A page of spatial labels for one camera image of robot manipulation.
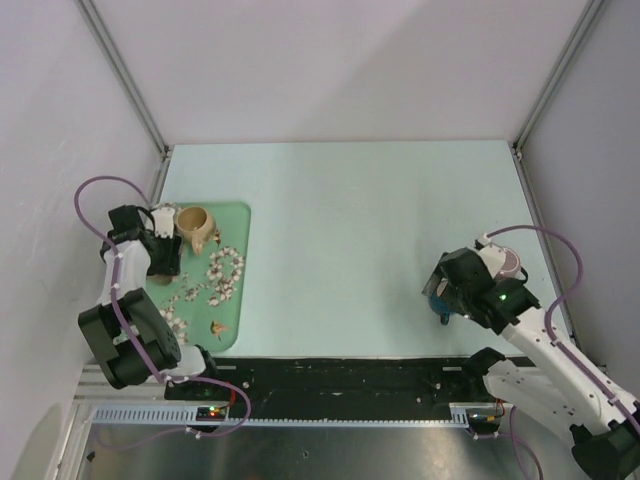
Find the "metal frame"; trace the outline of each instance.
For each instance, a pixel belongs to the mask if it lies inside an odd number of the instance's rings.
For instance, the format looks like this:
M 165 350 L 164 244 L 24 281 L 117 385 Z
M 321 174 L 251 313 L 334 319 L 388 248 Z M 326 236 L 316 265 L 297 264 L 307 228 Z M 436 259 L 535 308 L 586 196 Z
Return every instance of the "metal frame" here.
M 567 76 L 571 65 L 575 62 L 609 3 L 611 3 L 611 0 L 589 0 L 585 6 L 558 60 L 556 60 L 556 63 L 553 65 L 540 95 L 538 95 L 538 98 L 527 115 L 524 125 L 520 129 L 520 132 L 518 132 L 514 142 L 517 152 L 522 150 L 522 147 L 531 136 L 531 131 L 549 107 L 562 81 Z
M 517 152 L 515 146 L 513 146 L 511 147 L 511 156 L 513 157 L 513 164 L 515 166 L 516 173 L 518 174 L 518 179 L 520 180 L 520 186 L 522 187 L 522 191 L 524 192 L 524 198 L 527 202 L 529 212 L 531 212 L 533 224 L 538 227 L 544 227 L 545 225 L 540 214 L 540 208 L 538 207 L 535 193 L 531 187 L 531 180 L 529 178 L 529 175 L 527 174 L 525 165 L 522 162 L 522 153 Z M 544 235 L 541 232 L 537 232 L 537 235 L 540 246 L 542 247 L 542 255 L 544 256 L 545 263 L 547 264 L 547 268 L 549 269 L 553 289 L 555 290 L 556 295 L 560 296 L 562 292 L 565 291 L 565 288 L 562 284 L 562 281 L 560 280 L 558 263 L 556 261 L 555 255 L 553 254 L 551 242 L 547 235 Z M 565 325 L 567 326 L 567 331 L 569 332 L 569 337 L 574 341 L 576 346 L 580 348 L 578 333 L 576 331 L 576 324 L 573 321 L 571 312 L 569 312 L 569 309 L 567 308 L 565 302 L 562 302 L 560 304 L 560 310 L 562 311 L 562 315 L 564 316 L 564 321 Z
M 120 55 L 116 44 L 111 38 L 109 30 L 107 29 L 104 20 L 102 20 L 95 3 L 93 0 L 74 0 L 74 2 L 78 6 L 78 10 L 80 10 L 82 17 L 86 21 L 89 30 L 91 30 L 100 50 L 104 53 L 107 62 L 118 79 L 118 82 L 120 82 L 120 86 L 122 87 L 124 94 L 131 102 L 131 106 L 138 115 L 140 122 L 142 122 L 142 126 L 147 131 L 149 138 L 155 145 L 158 154 L 164 159 L 168 151 L 167 142 L 165 142 L 162 137 L 162 134 L 158 129 L 158 125 L 144 103 L 140 90 L 138 90 L 131 73 L 129 73 L 124 60 L 122 59 L 122 55 Z

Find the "white backdrop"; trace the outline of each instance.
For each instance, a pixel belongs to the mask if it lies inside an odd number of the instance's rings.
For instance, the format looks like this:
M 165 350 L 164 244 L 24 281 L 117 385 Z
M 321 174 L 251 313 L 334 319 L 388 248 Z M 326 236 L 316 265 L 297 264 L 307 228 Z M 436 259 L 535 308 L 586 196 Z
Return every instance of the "white backdrop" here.
M 514 139 L 586 0 L 96 0 L 170 143 Z
M 32 480 L 44 478 L 90 358 L 77 315 L 104 279 L 100 241 L 76 219 L 74 190 L 101 173 L 148 190 L 158 159 L 74 3 L 4 3 L 0 478 Z M 123 186 L 100 185 L 83 203 L 104 229 L 107 209 L 133 200 Z
M 584 258 L 570 299 L 581 346 L 640 396 L 640 3 L 611 2 L 524 148 L 542 215 Z M 575 260 L 558 246 L 567 283 Z

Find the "ceramic cup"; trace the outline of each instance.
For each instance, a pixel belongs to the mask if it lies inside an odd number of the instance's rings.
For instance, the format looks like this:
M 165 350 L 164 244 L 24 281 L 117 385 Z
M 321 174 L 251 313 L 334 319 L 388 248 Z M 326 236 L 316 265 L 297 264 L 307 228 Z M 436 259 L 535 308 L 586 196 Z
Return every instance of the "ceramic cup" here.
M 191 243 L 193 253 L 200 255 L 216 230 L 216 221 L 202 207 L 187 207 L 180 210 L 176 218 L 176 227 L 186 242 Z

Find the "green tray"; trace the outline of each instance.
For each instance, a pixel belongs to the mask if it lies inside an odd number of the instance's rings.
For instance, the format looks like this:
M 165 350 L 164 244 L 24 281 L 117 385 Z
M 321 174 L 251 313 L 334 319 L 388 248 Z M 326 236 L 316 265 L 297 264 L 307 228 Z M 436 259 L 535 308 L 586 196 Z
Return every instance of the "green tray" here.
M 240 202 L 177 205 L 207 209 L 220 244 L 210 240 L 197 256 L 185 242 L 181 274 L 168 285 L 149 279 L 146 290 L 180 344 L 221 352 L 238 338 L 251 210 Z

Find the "purple cable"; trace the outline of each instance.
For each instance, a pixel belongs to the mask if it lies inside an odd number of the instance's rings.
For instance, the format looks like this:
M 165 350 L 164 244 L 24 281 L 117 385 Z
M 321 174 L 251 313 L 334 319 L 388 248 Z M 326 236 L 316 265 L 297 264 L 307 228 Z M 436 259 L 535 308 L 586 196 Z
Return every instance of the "purple cable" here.
M 226 387 L 230 390 L 233 390 L 235 392 L 237 392 L 238 394 L 240 394 L 240 396 L 242 397 L 242 399 L 244 400 L 245 404 L 247 405 L 247 411 L 244 414 L 244 417 L 242 417 L 242 419 L 233 427 L 231 427 L 228 430 L 224 430 L 223 432 L 211 432 L 211 433 L 206 433 L 206 432 L 200 432 L 198 430 L 193 430 L 193 429 L 185 429 L 185 427 L 173 427 L 173 428 L 167 428 L 166 430 L 162 430 L 158 433 L 155 433 L 153 435 L 150 435 L 146 438 L 143 438 L 142 440 L 138 441 L 138 442 L 134 442 L 134 443 L 130 443 L 128 445 L 119 445 L 119 446 L 115 446 L 115 445 L 108 445 L 106 443 L 104 443 L 102 441 L 102 439 L 100 438 L 100 432 L 97 433 L 96 435 L 96 443 L 98 445 L 100 445 L 102 448 L 105 448 L 107 450 L 113 450 L 113 451 L 122 451 L 122 450 L 130 450 L 132 448 L 137 448 L 137 447 L 141 447 L 143 445 L 146 445 L 147 443 L 160 438 L 160 437 L 164 437 L 165 435 L 168 435 L 170 433 L 178 433 L 178 432 L 186 432 L 186 433 L 193 433 L 194 435 L 197 436 L 197 438 L 200 437 L 224 437 L 225 435 L 229 435 L 230 433 L 236 431 L 238 428 L 240 428 L 248 419 L 249 416 L 251 415 L 251 401 L 249 400 L 249 397 L 247 396 L 247 394 L 245 392 L 243 392 L 240 388 L 236 387 L 235 385 L 231 385 L 229 383 L 225 383 L 222 382 L 220 380 L 215 380 L 213 378 L 204 378 L 204 377 L 190 377 L 189 378 L 190 381 L 195 381 L 195 382 L 205 382 L 205 383 L 212 383 L 214 385 L 218 385 L 221 387 Z
M 518 460 L 518 465 L 520 466 L 520 470 L 522 470 L 522 473 L 525 477 L 531 480 L 531 477 L 527 474 L 527 470 L 524 467 L 524 461 L 522 459 L 522 455 L 520 455 L 520 451 L 518 450 L 518 439 L 520 437 L 516 435 L 516 430 L 515 430 L 516 426 L 515 426 L 514 420 L 516 416 L 516 410 L 517 408 L 513 406 L 511 407 L 511 411 L 509 412 L 509 434 L 511 437 L 511 444 L 513 445 L 513 451 L 516 453 L 516 460 Z M 526 448 L 529 450 L 529 453 L 533 457 L 534 462 L 536 462 L 536 465 L 538 466 L 538 477 L 540 480 L 542 480 L 544 477 L 542 474 L 542 468 L 540 467 L 540 463 L 538 462 L 538 458 L 535 456 L 535 454 L 533 453 L 533 450 L 530 449 L 528 445 L 526 446 Z
M 142 190 L 140 190 L 140 188 L 136 184 L 127 180 L 126 178 L 115 177 L 112 175 L 99 175 L 97 177 L 93 177 L 84 181 L 78 187 L 75 195 L 73 196 L 73 206 L 76 209 L 76 214 L 78 215 L 78 218 L 80 219 L 80 221 L 94 235 L 96 235 L 97 237 L 102 239 L 107 245 L 109 245 L 109 247 L 111 247 L 111 250 L 113 250 L 114 259 L 113 259 L 113 271 L 111 273 L 111 284 L 115 285 L 118 283 L 118 274 L 120 273 L 120 257 L 119 257 L 120 252 L 118 251 L 118 247 L 115 243 L 113 243 L 113 241 L 109 237 L 107 237 L 102 232 L 100 232 L 100 230 L 98 230 L 93 225 L 91 225 L 89 221 L 85 218 L 85 216 L 82 214 L 82 211 L 80 209 L 80 194 L 82 193 L 82 191 L 92 183 L 98 182 L 101 180 L 112 180 L 116 182 L 126 183 L 127 185 L 132 187 L 136 192 L 140 194 L 140 196 L 144 199 L 147 206 L 149 206 L 150 204 L 145 194 L 142 192 Z M 133 347 L 138 352 L 138 355 L 140 355 L 145 365 L 147 366 L 147 368 L 149 368 L 149 371 L 151 372 L 151 374 L 153 374 L 153 376 L 156 378 L 158 383 L 163 383 L 162 375 L 160 375 L 160 372 L 158 371 L 156 366 L 153 364 L 151 357 L 149 357 L 144 347 L 138 340 L 137 336 L 135 335 L 135 333 L 133 333 L 133 330 L 131 330 L 131 327 L 129 326 L 129 322 L 127 322 L 126 318 L 124 318 L 124 315 L 122 314 L 122 310 L 120 310 L 120 305 L 118 305 L 116 289 L 113 287 L 111 288 L 111 306 L 113 307 L 113 311 L 116 314 L 116 318 L 118 319 L 120 326 L 127 334 L 127 337 L 129 337 L 129 340 L 131 340 L 131 343 L 133 344 Z
M 569 350 L 569 348 L 567 348 L 566 345 L 564 345 L 560 340 L 558 340 L 558 335 L 556 335 L 555 331 L 553 330 L 553 322 L 551 319 L 551 317 L 553 316 L 553 311 L 558 307 L 558 305 L 564 302 L 567 299 L 567 297 L 576 290 L 576 288 L 582 281 L 584 266 L 582 263 L 582 257 L 580 256 L 578 249 L 573 245 L 573 243 L 571 243 L 567 238 L 560 235 L 559 233 L 556 233 L 544 227 L 537 227 L 534 225 L 514 225 L 512 227 L 501 228 L 499 230 L 496 230 L 495 232 L 491 232 L 487 234 L 487 237 L 491 238 L 491 237 L 500 235 L 501 233 L 511 232 L 513 230 L 535 230 L 537 232 L 542 232 L 545 235 L 549 235 L 551 237 L 554 237 L 560 240 L 569 248 L 569 250 L 571 250 L 571 253 L 573 253 L 573 256 L 576 259 L 576 264 L 578 267 L 576 280 L 566 292 L 564 292 L 562 295 L 560 295 L 558 298 L 554 300 L 554 302 L 549 306 L 549 309 L 544 314 L 544 326 L 545 326 L 545 329 L 547 330 L 547 335 L 549 335 L 549 338 L 551 338 L 552 342 L 557 341 L 556 346 L 560 349 L 560 351 L 564 353 L 564 355 L 569 360 L 571 360 L 571 362 L 576 367 L 578 367 L 578 369 L 582 373 L 584 373 L 587 376 L 587 378 L 589 378 L 600 389 L 600 391 L 607 397 L 607 399 L 609 399 L 609 401 L 611 401 L 611 403 L 618 408 L 618 410 L 622 413 L 622 415 L 624 415 L 624 417 L 633 426 L 636 433 L 640 436 L 640 423 L 638 423 L 638 421 L 635 419 L 633 414 L 622 404 L 620 400 L 614 400 L 616 399 L 616 394 L 613 393 L 611 389 L 607 387 L 607 385 L 602 380 L 600 380 L 591 370 L 589 370 L 589 368 L 587 368 L 587 366 L 584 363 L 582 363 L 582 361 L 576 355 L 574 355 L 574 353 L 571 350 Z
M 93 177 L 93 178 L 90 178 L 90 179 L 84 181 L 78 187 L 78 189 L 76 190 L 75 195 L 73 196 L 73 205 L 75 207 L 76 214 L 78 215 L 78 218 L 80 219 L 80 221 L 84 224 L 85 227 L 87 227 L 97 237 L 102 239 L 113 250 L 114 262 L 113 262 L 113 272 L 111 274 L 111 284 L 115 285 L 115 284 L 118 283 L 118 274 L 120 273 L 120 257 L 118 256 L 120 252 L 118 251 L 118 247 L 109 237 L 107 237 L 102 232 L 100 232 L 97 228 L 95 228 L 93 225 L 91 225 L 89 223 L 89 221 L 85 218 L 85 216 L 82 214 L 82 210 L 80 209 L 80 194 L 82 193 L 82 191 L 88 185 L 90 185 L 90 184 L 92 184 L 94 182 L 101 181 L 101 180 L 112 180 L 112 181 L 116 181 L 116 182 L 126 183 L 127 185 L 132 187 L 136 192 L 138 192 L 140 194 L 140 196 L 144 199 L 144 201 L 147 204 L 147 206 L 150 206 L 150 202 L 147 199 L 147 197 L 145 196 L 145 194 L 142 192 L 142 190 L 136 184 L 134 184 L 130 180 L 127 180 L 126 178 L 116 177 L 116 176 L 113 176 L 113 175 L 99 175 L 97 177 Z M 140 355 L 140 357 L 144 361 L 145 365 L 149 369 L 149 372 L 151 372 L 151 374 L 156 378 L 158 383 L 164 383 L 166 378 L 160 373 L 160 371 L 153 364 L 153 360 L 151 360 L 151 357 L 149 357 L 149 355 L 147 354 L 146 350 L 144 349 L 144 347 L 142 346 L 142 344 L 138 340 L 138 337 L 133 333 L 133 330 L 129 326 L 129 322 L 127 322 L 126 318 L 124 317 L 124 315 L 122 313 L 122 310 L 120 309 L 120 305 L 118 305 L 118 298 L 117 298 L 117 294 L 116 294 L 116 289 L 115 288 L 111 289 L 111 305 L 113 307 L 113 311 L 114 311 L 114 313 L 116 315 L 116 318 L 118 319 L 118 322 L 120 323 L 120 326 L 126 332 L 127 336 L 129 337 L 129 340 L 131 341 L 131 343 L 133 344 L 134 348 L 136 349 L 136 351 L 138 352 L 138 354 Z M 238 387 L 236 387 L 234 385 L 231 385 L 229 383 L 226 383 L 226 382 L 222 382 L 220 380 L 212 379 L 212 378 L 204 378 L 204 377 L 197 377 L 196 376 L 196 377 L 189 377 L 188 380 L 189 381 L 204 382 L 204 383 L 211 383 L 213 385 L 218 385 L 218 386 L 225 387 L 225 388 L 228 388 L 230 390 L 233 390 L 233 391 L 237 392 L 238 394 L 240 394 L 240 396 L 242 397 L 242 399 L 245 401 L 245 403 L 247 405 L 247 412 L 245 413 L 245 415 L 242 418 L 242 420 L 240 420 L 240 422 L 238 422 L 238 424 L 236 424 L 235 426 L 233 426 L 229 430 L 225 430 L 223 432 L 212 432 L 212 433 L 197 432 L 196 435 L 198 436 L 198 438 L 200 438 L 200 437 L 222 437 L 224 435 L 228 435 L 228 434 L 234 432 L 235 430 L 237 430 L 238 428 L 240 428 L 247 421 L 249 416 L 251 415 L 251 401 L 249 400 L 249 397 L 247 396 L 247 394 L 244 393 Z M 123 447 L 114 447 L 114 446 L 106 445 L 106 444 L 104 444 L 102 442 L 102 440 L 100 440 L 99 436 L 97 437 L 97 442 L 102 447 L 108 448 L 108 449 L 111 449 L 111 450 L 127 450 L 127 449 L 130 449 L 130 448 L 135 448 L 135 447 L 144 445 L 145 443 L 147 443 L 147 442 L 149 442 L 151 440 L 155 440 L 158 437 L 167 435 L 169 433 L 178 432 L 178 431 L 183 431 L 183 429 L 181 427 L 169 428 L 167 430 L 163 430 L 162 432 L 156 433 L 155 435 L 152 435 L 152 436 L 150 436 L 150 437 L 148 437 L 148 438 L 146 438 L 144 440 L 141 440 L 140 442 L 136 442 L 136 443 L 131 444 L 131 445 L 125 445 Z
M 473 430 L 469 430 L 469 433 L 471 433 L 474 436 L 474 439 L 477 438 L 478 440 L 495 440 L 497 438 L 510 438 L 514 444 L 521 446 L 527 451 L 527 453 L 533 459 L 533 462 L 536 464 L 536 469 L 538 470 L 538 480 L 544 480 L 544 476 L 542 474 L 542 465 L 540 465 L 540 460 L 538 460 L 538 457 L 534 453 L 533 449 L 529 446 L 529 444 L 527 444 L 527 442 L 525 442 L 523 439 L 521 439 L 517 435 L 514 435 L 513 433 L 498 433 L 497 436 L 491 433 L 480 435 L 475 433 Z M 520 470 L 522 470 L 522 473 L 528 480 L 531 478 L 529 475 L 527 475 L 523 464 L 520 464 Z

